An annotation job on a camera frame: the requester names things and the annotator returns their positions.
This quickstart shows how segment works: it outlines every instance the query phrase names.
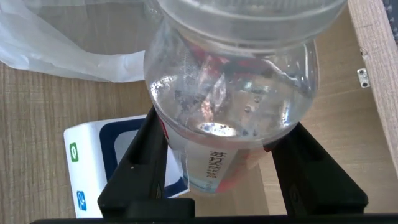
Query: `water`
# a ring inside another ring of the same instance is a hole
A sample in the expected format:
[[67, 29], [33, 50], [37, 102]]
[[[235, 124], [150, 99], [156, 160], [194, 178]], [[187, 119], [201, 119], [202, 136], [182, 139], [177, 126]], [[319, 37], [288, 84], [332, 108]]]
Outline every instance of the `water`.
[[146, 82], [191, 187], [223, 192], [299, 122], [316, 86], [305, 57], [251, 59], [247, 72], [220, 69], [212, 56], [198, 63], [180, 46], [166, 67], [149, 67]]

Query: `bottle label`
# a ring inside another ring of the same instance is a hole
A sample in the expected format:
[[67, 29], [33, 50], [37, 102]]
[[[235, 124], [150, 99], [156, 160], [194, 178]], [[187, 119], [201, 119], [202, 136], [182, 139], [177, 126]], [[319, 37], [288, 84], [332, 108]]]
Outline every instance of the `bottle label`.
[[190, 188], [207, 193], [224, 192], [254, 167], [270, 147], [216, 149], [190, 141], [160, 120], [169, 146]]

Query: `white plastic bag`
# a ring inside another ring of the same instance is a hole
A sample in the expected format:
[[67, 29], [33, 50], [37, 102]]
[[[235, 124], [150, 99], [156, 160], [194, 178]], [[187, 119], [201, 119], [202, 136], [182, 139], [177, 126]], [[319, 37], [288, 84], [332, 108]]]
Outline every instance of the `white plastic bag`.
[[87, 80], [143, 80], [156, 27], [138, 0], [1, 0], [0, 61]]

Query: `red label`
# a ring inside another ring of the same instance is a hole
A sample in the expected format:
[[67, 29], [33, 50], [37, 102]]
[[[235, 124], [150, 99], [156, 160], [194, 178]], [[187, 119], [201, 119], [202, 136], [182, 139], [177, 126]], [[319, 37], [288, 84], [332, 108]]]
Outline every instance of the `red label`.
[[164, 126], [162, 119], [159, 118], [159, 121], [160, 121], [160, 124], [162, 125], [164, 136], [166, 136], [167, 140], [169, 140], [169, 135], [167, 134], [166, 126]]

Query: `upside-down bottle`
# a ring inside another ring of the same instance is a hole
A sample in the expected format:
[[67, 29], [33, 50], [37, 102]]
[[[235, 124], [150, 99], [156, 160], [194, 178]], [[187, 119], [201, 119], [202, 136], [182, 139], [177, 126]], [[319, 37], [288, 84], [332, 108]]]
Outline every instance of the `upside-down bottle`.
[[191, 189], [230, 189], [302, 119], [318, 87], [313, 39], [345, 3], [157, 0], [145, 81]]

